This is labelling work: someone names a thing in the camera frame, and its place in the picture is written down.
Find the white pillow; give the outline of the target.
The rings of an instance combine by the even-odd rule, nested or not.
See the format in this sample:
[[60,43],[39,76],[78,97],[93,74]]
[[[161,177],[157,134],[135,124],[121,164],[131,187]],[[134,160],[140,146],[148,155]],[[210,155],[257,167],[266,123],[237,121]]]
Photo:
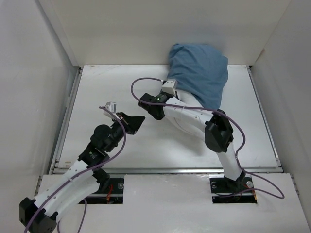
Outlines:
[[210,121],[212,114],[205,110],[193,110],[186,107],[202,107],[200,102],[189,92],[177,90],[175,97],[168,99],[163,108],[165,118],[181,131],[205,140],[206,122]]

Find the blue pillowcase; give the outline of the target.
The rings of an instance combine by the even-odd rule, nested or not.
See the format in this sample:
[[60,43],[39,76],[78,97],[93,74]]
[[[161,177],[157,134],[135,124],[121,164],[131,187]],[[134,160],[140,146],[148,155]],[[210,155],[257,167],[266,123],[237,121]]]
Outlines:
[[192,94],[205,108],[221,106],[228,81],[228,58],[205,44],[174,44],[168,55],[168,78],[177,89]]

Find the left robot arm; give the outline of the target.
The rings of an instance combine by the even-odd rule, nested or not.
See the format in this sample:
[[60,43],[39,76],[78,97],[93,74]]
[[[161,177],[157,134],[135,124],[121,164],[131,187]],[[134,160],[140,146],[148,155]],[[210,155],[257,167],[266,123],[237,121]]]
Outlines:
[[127,135],[134,135],[143,124],[144,116],[128,116],[123,112],[108,113],[111,126],[99,125],[94,129],[85,150],[65,172],[58,183],[33,199],[25,198],[19,204],[19,219],[25,232],[51,233],[64,215],[92,193],[108,189],[110,176],[103,165],[111,161],[108,153]]

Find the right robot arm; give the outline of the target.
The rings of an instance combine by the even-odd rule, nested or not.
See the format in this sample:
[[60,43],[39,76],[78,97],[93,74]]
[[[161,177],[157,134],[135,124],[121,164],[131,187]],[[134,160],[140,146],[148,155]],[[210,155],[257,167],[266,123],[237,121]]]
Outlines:
[[233,146],[233,128],[225,117],[190,106],[178,97],[160,92],[157,96],[145,93],[138,105],[154,119],[168,119],[180,130],[203,140],[208,149],[215,152],[224,170],[225,185],[230,191],[237,191],[243,185],[245,173],[239,167]]

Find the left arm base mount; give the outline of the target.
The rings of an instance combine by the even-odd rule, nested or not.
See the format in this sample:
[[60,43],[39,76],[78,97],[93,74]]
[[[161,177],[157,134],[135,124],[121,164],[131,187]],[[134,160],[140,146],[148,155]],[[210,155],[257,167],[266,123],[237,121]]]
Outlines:
[[85,198],[87,204],[123,204],[124,177],[110,178],[98,191]]

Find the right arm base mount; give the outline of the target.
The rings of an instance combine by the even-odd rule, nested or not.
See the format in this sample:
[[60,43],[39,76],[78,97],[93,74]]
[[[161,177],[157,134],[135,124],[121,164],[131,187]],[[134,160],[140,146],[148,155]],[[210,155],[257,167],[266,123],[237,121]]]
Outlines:
[[210,177],[209,181],[213,204],[257,204],[251,176],[237,182],[223,176]]

